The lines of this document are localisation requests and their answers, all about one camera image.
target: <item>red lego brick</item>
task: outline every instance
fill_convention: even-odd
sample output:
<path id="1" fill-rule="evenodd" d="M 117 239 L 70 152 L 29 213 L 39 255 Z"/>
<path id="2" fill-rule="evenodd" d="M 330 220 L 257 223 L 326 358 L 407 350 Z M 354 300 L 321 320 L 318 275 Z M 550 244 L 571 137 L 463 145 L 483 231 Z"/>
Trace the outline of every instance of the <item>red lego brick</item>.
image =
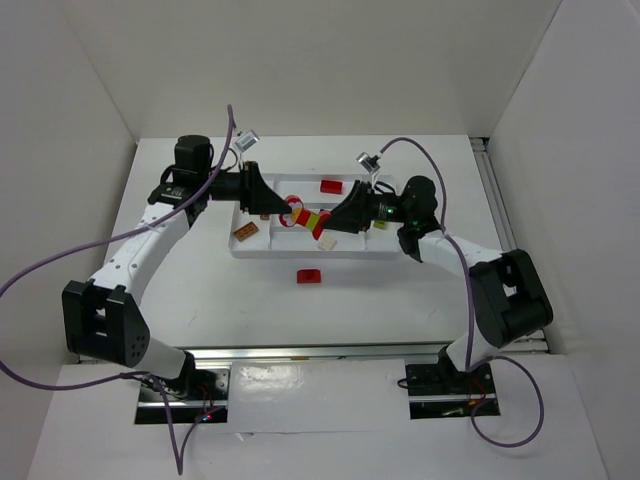
<path id="1" fill-rule="evenodd" d="M 322 193 L 342 195 L 342 182 L 338 182 L 336 180 L 323 180 L 320 182 L 320 191 Z"/>
<path id="2" fill-rule="evenodd" d="M 321 283 L 322 274 L 317 268 L 298 270 L 298 283 Z"/>

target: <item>white tray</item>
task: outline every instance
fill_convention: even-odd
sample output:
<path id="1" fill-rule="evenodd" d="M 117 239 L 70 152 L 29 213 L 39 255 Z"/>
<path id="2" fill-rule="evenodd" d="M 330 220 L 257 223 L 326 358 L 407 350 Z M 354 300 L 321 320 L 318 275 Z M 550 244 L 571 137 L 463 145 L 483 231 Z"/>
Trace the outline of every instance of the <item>white tray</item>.
<path id="1" fill-rule="evenodd" d="M 367 180 L 367 175 L 321 175 L 321 174 L 265 174 L 264 181 L 280 197 L 297 195 L 305 208 L 317 212 L 321 208 L 331 210 L 351 191 L 355 180 Z M 342 182 L 342 195 L 322 193 L 322 180 L 338 180 Z M 396 188 L 391 175 L 381 175 L 379 180 Z M 243 242 L 233 236 L 233 232 L 254 222 L 260 229 Z M 278 215 L 271 215 L 269 220 L 260 220 L 258 215 L 248 215 L 240 211 L 236 202 L 231 230 L 229 233 L 229 250 L 235 258 L 358 258 L 372 260 L 392 260 L 400 255 L 400 245 L 396 230 L 399 224 L 388 223 L 386 230 L 373 228 L 357 235 L 326 230 L 337 240 L 331 251 L 318 249 L 317 241 L 311 232 L 304 227 L 283 227 Z"/>

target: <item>purple cable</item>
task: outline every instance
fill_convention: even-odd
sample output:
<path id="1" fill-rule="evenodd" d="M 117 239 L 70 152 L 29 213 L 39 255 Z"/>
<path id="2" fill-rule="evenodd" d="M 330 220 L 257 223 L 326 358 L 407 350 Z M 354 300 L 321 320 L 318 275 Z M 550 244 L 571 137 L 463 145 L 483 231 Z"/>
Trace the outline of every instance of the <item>purple cable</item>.
<path id="1" fill-rule="evenodd" d="M 427 160 L 429 160 L 429 163 L 435 170 L 436 176 L 438 177 L 438 182 L 440 182 L 440 189 L 442 190 L 442 213 L 440 215 L 440 225 L 442 225 L 442 228 L 444 229 L 444 220 L 447 214 L 447 189 L 444 186 L 444 178 L 442 178 L 442 173 L 440 173 L 440 169 L 438 168 L 438 165 L 436 165 L 435 160 L 431 157 L 429 152 L 427 152 L 427 150 L 422 145 L 416 142 L 413 138 L 409 138 L 409 137 L 394 138 L 393 140 L 389 141 L 384 147 L 382 147 L 382 149 L 380 150 L 380 154 L 381 155 L 384 154 L 384 152 L 386 152 L 391 145 L 398 142 L 410 143 L 411 145 L 416 147 L 418 150 L 420 150 L 422 154 L 425 157 L 427 157 Z"/>
<path id="2" fill-rule="evenodd" d="M 171 448 L 173 449 L 173 456 L 176 459 L 176 468 L 178 469 L 178 475 L 182 475 L 182 471 L 184 469 L 184 450 L 187 447 L 187 441 L 189 440 L 189 437 L 191 436 L 195 428 L 200 424 L 200 422 L 202 422 L 202 419 L 205 416 L 221 409 L 222 407 L 214 407 L 206 411 L 205 413 L 198 415 L 189 427 L 189 430 L 187 430 L 187 434 L 184 436 L 180 451 L 178 451 L 178 442 L 176 441 L 176 432 L 173 427 L 173 418 L 171 416 L 171 407 L 169 406 L 167 393 L 165 392 L 164 388 L 162 387 L 162 383 L 160 383 L 157 377 L 155 377 L 154 375 L 149 375 L 149 378 L 153 382 L 153 385 L 156 387 L 156 390 L 158 390 L 158 392 L 160 392 L 160 395 L 162 396 L 162 401 L 164 403 L 164 413 L 167 417 L 167 427 L 169 428 L 169 437 L 171 437 Z"/>
<path id="3" fill-rule="evenodd" d="M 524 440 L 520 440 L 519 442 L 502 443 L 487 437 L 484 433 L 480 431 L 480 429 L 478 428 L 478 425 L 476 424 L 476 413 L 480 407 L 482 407 L 484 404 L 491 402 L 493 400 L 485 400 L 484 402 L 479 403 L 473 408 L 473 410 L 471 411 L 471 424 L 473 425 L 473 428 L 475 429 L 476 433 L 480 435 L 480 438 L 482 438 L 486 442 L 489 442 L 491 445 L 495 445 L 496 447 L 501 447 L 501 448 L 522 447 L 523 445 L 526 445 L 527 443 L 531 442 L 531 440 L 536 438 L 540 433 L 540 430 L 542 430 L 542 424 L 544 423 L 544 400 L 542 399 L 542 392 L 540 392 L 540 387 L 538 387 L 538 383 L 533 378 L 533 375 L 531 375 L 531 372 L 527 370 L 521 363 L 516 362 L 513 358 L 505 357 L 504 355 L 495 355 L 491 358 L 487 358 L 486 360 L 481 361 L 479 365 L 483 363 L 489 363 L 491 360 L 504 360 L 505 362 L 509 362 L 515 365 L 516 367 L 518 367 L 520 370 L 522 370 L 524 374 L 527 376 L 527 378 L 531 382 L 531 385 L 533 385 L 533 389 L 536 391 L 536 397 L 538 397 L 538 406 L 540 407 L 540 417 L 538 418 L 538 424 L 536 425 L 536 428 L 531 433 L 531 435 L 529 435 Z"/>
<path id="4" fill-rule="evenodd" d="M 539 417 L 539 420 L 538 420 L 538 425 L 536 426 L 536 428 L 533 431 L 533 433 L 531 433 L 531 435 L 529 435 L 524 440 L 521 440 L 521 441 L 515 442 L 515 443 L 502 443 L 502 442 L 498 442 L 496 440 L 492 440 L 491 438 L 487 437 L 484 433 L 482 433 L 480 431 L 480 429 L 478 428 L 478 425 L 476 424 L 476 413 L 477 413 L 478 409 L 480 407 L 482 407 L 482 405 L 485 405 L 487 402 L 492 401 L 492 400 L 486 400 L 486 401 L 484 401 L 482 403 L 479 403 L 478 405 L 475 406 L 475 408 L 471 411 L 471 424 L 473 425 L 473 428 L 475 429 L 476 433 L 480 436 L 480 438 L 482 438 L 483 440 L 485 440 L 485 441 L 489 442 L 490 444 L 495 445 L 497 447 L 516 448 L 516 447 L 521 447 L 523 445 L 526 445 L 527 443 L 531 442 L 534 438 L 536 438 L 538 436 L 538 434 L 540 433 L 540 430 L 542 429 L 542 424 L 544 423 L 544 401 L 542 399 L 542 393 L 540 392 L 540 388 L 538 387 L 537 382 L 533 378 L 533 375 L 531 375 L 531 372 L 529 372 L 529 370 L 527 370 L 522 364 L 516 362 L 512 358 L 505 357 L 503 355 L 496 355 L 496 356 L 493 356 L 491 358 L 485 358 L 485 359 L 480 360 L 480 361 L 476 362 L 475 364 L 471 365 L 471 352 L 472 352 L 472 349 L 473 349 L 473 338 L 474 338 L 474 332 L 475 332 L 475 307 L 474 307 L 474 304 L 473 304 L 473 292 L 472 292 L 472 289 L 471 289 L 471 276 L 469 274 L 469 265 L 467 264 L 467 260 L 466 260 L 466 258 L 464 256 L 464 252 L 462 251 L 462 248 L 460 248 L 460 245 L 458 245 L 458 242 L 456 242 L 454 240 L 454 238 L 447 233 L 447 229 L 445 228 L 444 221 L 445 221 L 445 216 L 446 216 L 446 213 L 447 213 L 447 190 L 446 190 L 445 185 L 444 185 L 444 179 L 442 178 L 442 174 L 440 173 L 440 169 L 436 165 L 436 162 L 433 160 L 431 155 L 429 155 L 429 152 L 427 152 L 427 150 L 422 145 L 420 145 L 418 142 L 416 142 L 412 138 L 408 138 L 408 137 L 397 137 L 397 138 L 394 138 L 393 140 L 388 142 L 384 147 L 382 147 L 382 149 L 380 150 L 380 153 L 384 154 L 384 152 L 386 152 L 387 149 L 391 145 L 393 145 L 394 143 L 398 143 L 398 142 L 410 143 L 411 145 L 415 146 L 418 150 L 420 150 L 422 152 L 422 154 L 425 157 L 427 157 L 427 160 L 429 160 L 429 163 L 431 163 L 431 166 L 435 170 L 436 175 L 438 177 L 438 181 L 440 182 L 440 188 L 442 189 L 442 214 L 441 214 L 441 217 L 440 217 L 440 227 L 441 227 L 442 232 L 444 234 L 444 238 L 447 239 L 447 241 L 451 244 L 451 246 L 455 249 L 456 253 L 458 254 L 458 258 L 460 259 L 460 263 L 462 264 L 462 272 L 463 272 L 463 276 L 464 276 L 464 283 L 465 283 L 466 290 L 467 290 L 467 311 L 468 311 L 468 315 L 469 315 L 468 316 L 468 320 L 469 320 L 469 322 L 468 322 L 468 330 L 469 330 L 469 333 L 467 334 L 467 350 L 466 350 L 465 362 L 464 362 L 465 370 L 467 372 L 471 372 L 471 371 L 475 370 L 476 368 L 478 368 L 480 365 L 485 364 L 485 363 L 489 363 L 491 360 L 494 360 L 494 359 L 507 361 L 507 362 L 515 365 L 516 367 L 518 367 L 520 370 L 522 370 L 525 373 L 527 378 L 531 381 L 531 384 L 533 385 L 533 388 L 536 391 L 536 396 L 538 397 L 538 405 L 540 407 L 540 417 Z"/>
<path id="5" fill-rule="evenodd" d="M 181 211 L 183 211 L 186 208 L 188 208 L 190 205 L 192 205 L 198 198 L 200 198 L 205 193 L 208 194 L 208 189 L 211 186 L 211 183 L 213 182 L 213 180 L 215 180 L 216 176 L 220 172 L 220 169 L 222 168 L 222 165 L 224 164 L 225 157 L 227 156 L 227 153 L 229 151 L 231 151 L 230 150 L 231 138 L 233 136 L 233 129 L 236 127 L 236 123 L 235 123 L 235 120 L 233 118 L 233 108 L 231 107 L 231 105 L 227 105 L 227 114 L 229 116 L 229 125 L 227 127 L 227 137 L 225 139 L 224 147 L 222 149 L 222 154 L 220 155 L 220 160 L 218 161 L 218 164 L 216 165 L 215 169 L 211 172 L 211 175 L 209 176 L 207 181 L 204 183 L 204 185 L 202 185 L 202 187 L 196 193 L 194 193 L 185 203 L 180 205 L 175 210 L 172 210 L 170 213 L 168 213 L 164 217 L 161 217 L 158 220 L 155 220 L 154 222 L 150 223 L 149 225 L 147 225 L 145 227 L 138 228 L 138 229 L 135 229 L 135 230 L 131 230 L 129 232 L 125 232 L 125 233 L 122 233 L 120 235 L 116 235 L 116 236 L 108 238 L 106 240 L 99 240 L 99 241 L 96 241 L 96 242 L 90 242 L 90 243 L 86 243 L 84 245 L 79 245 L 77 247 L 71 248 L 69 250 L 65 250 L 63 252 L 60 252 L 60 253 L 52 255 L 52 256 L 50 256 L 48 258 L 45 258 L 44 260 L 41 260 L 39 262 L 34 263 L 33 265 L 31 265 L 31 266 L 25 268 L 24 270 L 16 273 L 13 277 L 11 277 L 9 280 L 7 280 L 2 285 L 2 287 L 0 287 L 0 298 L 2 298 L 4 296 L 4 294 L 7 292 L 7 290 L 9 290 L 9 288 L 11 288 L 18 280 L 20 280 L 21 278 L 29 275 L 31 272 L 33 272 L 33 271 L 35 271 L 35 270 L 37 270 L 37 269 L 39 269 L 41 267 L 44 267 L 46 265 L 49 265 L 50 263 L 53 263 L 56 260 L 60 260 L 61 258 L 68 257 L 69 255 L 73 255 L 74 253 L 79 253 L 79 252 L 82 252 L 84 250 L 89 250 L 91 248 L 101 247 L 103 245 L 108 245 L 110 243 L 117 242 L 117 241 L 120 241 L 120 240 L 124 240 L 126 238 L 133 237 L 135 235 L 138 235 L 138 234 L 140 234 L 142 232 L 145 232 L 146 230 L 148 230 L 150 228 L 155 228 L 158 225 L 162 224 L 163 222 L 165 222 L 165 221 L 169 220 L 170 218 L 174 217 L 175 215 L 177 215 Z M 0 371 L 3 372 L 8 377 L 10 377 L 11 379 L 15 380 L 16 382 L 21 383 L 21 384 L 23 384 L 23 385 L 25 385 L 27 387 L 36 388 L 38 390 L 47 390 L 47 391 L 52 391 L 52 392 L 79 390 L 81 388 L 93 387 L 93 386 L 96 386 L 96 385 L 101 385 L 101 384 L 104 384 L 104 383 L 112 382 L 114 380 L 131 380 L 131 379 L 140 380 L 139 378 L 137 378 L 138 375 L 146 375 L 147 374 L 147 372 L 126 372 L 126 373 L 120 373 L 118 375 L 112 375 L 112 376 L 106 377 L 106 378 L 101 378 L 101 379 L 98 379 L 98 380 L 93 380 L 91 382 L 79 383 L 79 384 L 76 384 L 76 385 L 45 385 L 45 384 L 42 384 L 42 383 L 33 382 L 33 381 L 31 381 L 31 380 L 29 380 L 27 378 L 24 378 L 24 377 L 18 375 L 16 372 L 11 370 L 2 360 L 0 360 Z M 150 377 L 151 377 L 151 380 L 153 381 L 154 385 L 156 386 L 156 388 L 160 392 L 160 395 L 162 395 L 162 399 L 164 401 L 165 414 L 167 416 L 167 425 L 169 427 L 169 435 L 171 437 L 171 445 L 172 445 L 173 451 L 174 451 L 174 456 L 175 456 L 175 460 L 176 460 L 176 467 L 178 468 L 178 474 L 182 475 L 184 449 L 186 447 L 187 440 L 189 439 L 189 436 L 191 435 L 191 432 L 195 429 L 195 426 L 198 423 L 200 423 L 200 421 L 202 421 L 202 416 L 199 416 L 199 417 L 196 418 L 196 422 L 191 426 L 191 428 L 187 432 L 187 435 L 185 436 L 185 439 L 184 439 L 184 441 L 182 443 L 181 451 L 178 452 L 175 432 L 174 432 L 174 428 L 173 428 L 173 421 L 172 421 L 172 418 L 171 418 L 171 408 L 169 407 L 169 399 L 167 398 L 167 394 L 164 391 L 164 388 L 162 387 L 162 384 L 160 383 L 160 381 L 153 375 L 150 375 Z M 216 409 L 210 410 L 209 412 L 206 412 L 204 415 L 207 415 L 207 414 L 209 414 L 209 413 L 211 413 L 211 412 L 213 412 L 215 410 Z"/>
<path id="6" fill-rule="evenodd" d="M 145 232 L 149 228 L 157 227 L 158 225 L 160 225 L 163 222 L 167 221 L 168 219 L 174 217 L 175 215 L 177 215 L 178 213 L 180 213 L 181 211 L 183 211 L 184 209 L 186 209 L 190 205 L 192 205 L 193 202 L 195 202 L 198 198 L 200 198 L 201 195 L 206 193 L 207 190 L 209 189 L 209 186 L 211 186 L 211 183 L 213 182 L 213 180 L 216 178 L 216 176 L 220 172 L 220 168 L 222 167 L 222 164 L 224 163 L 224 159 L 225 159 L 225 157 L 227 155 L 227 152 L 229 150 L 229 147 L 231 145 L 231 138 L 232 138 L 232 135 L 233 135 L 233 129 L 236 126 L 235 120 L 233 118 L 233 108 L 231 107 L 231 105 L 227 105 L 227 113 L 229 115 L 229 126 L 227 128 L 227 138 L 225 140 L 224 148 L 222 149 L 222 154 L 220 155 L 220 160 L 218 161 L 218 164 L 216 165 L 216 168 L 213 170 L 213 172 L 211 173 L 211 175 L 209 176 L 209 178 L 207 179 L 205 184 L 196 193 L 194 193 L 189 198 L 189 200 L 187 200 L 185 203 L 180 205 L 175 210 L 172 210 L 171 212 L 169 212 L 164 217 L 161 217 L 158 220 L 154 221 L 153 223 L 150 223 L 148 226 L 145 226 L 145 227 L 142 227 L 142 228 L 138 228 L 138 229 L 135 229 L 135 230 L 131 230 L 129 232 L 121 233 L 120 235 L 116 235 L 115 237 L 111 237 L 111 238 L 108 238 L 106 240 L 98 240 L 98 241 L 95 241 L 95 242 L 85 243 L 84 245 L 79 245 L 79 246 L 71 248 L 69 250 L 65 250 L 64 252 L 57 253 L 55 255 L 52 255 L 49 258 L 45 258 L 44 260 L 40 260 L 39 262 L 34 263 L 33 265 L 31 265 L 31 266 L 25 268 L 24 270 L 16 273 L 13 277 L 11 277 L 9 280 L 7 280 L 4 283 L 4 285 L 2 285 L 2 287 L 0 287 L 0 298 L 2 298 L 4 296 L 4 294 L 7 292 L 7 290 L 9 290 L 9 288 L 11 288 L 13 286 L 13 284 L 15 284 L 18 280 L 20 280 L 21 278 L 27 276 L 31 272 L 33 272 L 33 271 L 35 271 L 35 270 L 37 270 L 37 269 L 39 269 L 41 267 L 49 265 L 50 263 L 53 263 L 56 260 L 60 260 L 61 258 L 65 258 L 65 257 L 68 257 L 69 255 L 73 255 L 74 253 L 82 252 L 84 250 L 89 250 L 89 249 L 95 248 L 95 247 L 101 247 L 103 245 L 108 245 L 110 243 L 117 242 L 117 241 L 120 241 L 120 240 L 124 240 L 126 238 L 133 237 L 135 235 L 138 235 L 139 233 Z M 26 379 L 24 377 L 21 377 L 20 375 L 18 375 L 14 371 L 12 371 L 1 360 L 0 360 L 0 371 L 2 371 L 4 374 L 8 375 L 9 377 L 14 379 L 15 381 L 20 382 L 23 385 L 26 385 L 27 387 L 33 387 L 33 388 L 38 388 L 40 390 L 50 390 L 50 391 L 76 390 L 77 388 L 91 387 L 93 385 L 99 385 L 101 383 L 106 383 L 106 382 L 110 382 L 112 380 L 117 380 L 119 378 L 123 378 L 123 377 L 121 377 L 121 375 L 128 375 L 128 374 L 116 375 L 114 377 L 109 377 L 108 379 L 103 379 L 104 381 L 96 380 L 95 382 L 88 382 L 88 383 L 79 384 L 79 385 L 56 386 L 56 385 L 44 385 L 44 384 L 41 384 L 41 383 L 32 382 L 31 380 L 28 380 L 28 379 Z"/>

